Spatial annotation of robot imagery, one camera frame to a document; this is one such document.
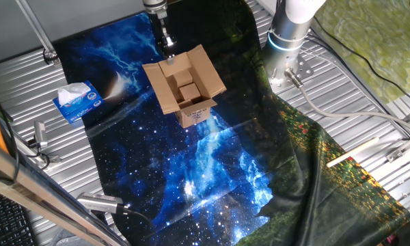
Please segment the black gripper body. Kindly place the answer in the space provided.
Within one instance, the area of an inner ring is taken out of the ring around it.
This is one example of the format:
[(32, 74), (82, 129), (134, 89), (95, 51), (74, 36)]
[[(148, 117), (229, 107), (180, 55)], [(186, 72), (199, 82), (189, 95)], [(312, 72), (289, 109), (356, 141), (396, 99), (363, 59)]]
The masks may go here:
[(166, 25), (167, 12), (155, 12), (149, 14), (149, 18), (156, 43), (162, 49), (166, 48), (168, 46), (167, 39), (169, 37)]

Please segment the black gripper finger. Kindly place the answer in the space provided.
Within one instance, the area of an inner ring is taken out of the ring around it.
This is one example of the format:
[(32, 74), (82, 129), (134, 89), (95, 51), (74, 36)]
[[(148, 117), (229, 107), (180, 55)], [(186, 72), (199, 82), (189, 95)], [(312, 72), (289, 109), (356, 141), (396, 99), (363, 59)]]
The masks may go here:
[(163, 37), (163, 54), (168, 65), (174, 63), (176, 41), (170, 35)]

